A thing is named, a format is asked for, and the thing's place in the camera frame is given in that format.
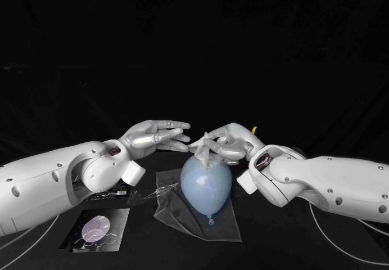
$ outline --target black backdrop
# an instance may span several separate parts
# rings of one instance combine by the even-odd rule
[[[12,1],[0,163],[147,119],[389,163],[386,1]]]

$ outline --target black tablecloth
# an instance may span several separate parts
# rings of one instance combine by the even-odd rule
[[[182,168],[190,153],[159,152],[138,160],[147,169],[135,187],[156,188],[156,172]],[[248,168],[232,166],[235,178]],[[65,212],[45,238],[7,268],[12,269],[379,269],[344,255],[326,240],[313,220],[308,203],[295,198],[284,208],[274,206],[256,191],[248,195],[238,182],[231,193],[242,235],[239,242],[208,242],[164,225],[154,217],[157,199],[131,207],[121,248],[117,252],[69,253],[59,250],[82,209],[125,208],[127,199],[89,201]],[[356,219],[326,213],[314,207],[330,239],[353,255],[389,262],[380,247]],[[39,225],[6,249],[0,267],[36,242],[52,221]],[[0,238],[0,246],[22,233]]]

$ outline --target balloon tie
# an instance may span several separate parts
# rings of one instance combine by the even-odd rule
[[[212,216],[210,216],[210,215],[208,215],[206,217],[209,218],[209,225],[213,225],[215,220],[212,219]]]

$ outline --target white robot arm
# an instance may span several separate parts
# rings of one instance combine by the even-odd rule
[[[259,190],[278,207],[301,197],[327,212],[389,223],[389,165],[330,156],[305,159],[284,146],[265,146],[236,123],[209,134],[219,143],[205,139],[205,144],[225,159],[249,161],[238,177],[248,194]]]
[[[0,237],[42,224],[120,178],[135,186],[146,170],[134,162],[156,149],[187,152],[187,123],[148,120],[115,140],[26,157],[0,167]]]

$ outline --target blue balloon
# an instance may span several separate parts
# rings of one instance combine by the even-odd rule
[[[209,153],[210,160],[216,154]],[[200,160],[192,156],[180,173],[180,186],[184,197],[199,213],[208,216],[213,224],[215,215],[229,198],[232,174],[229,166],[220,161],[208,170]]]

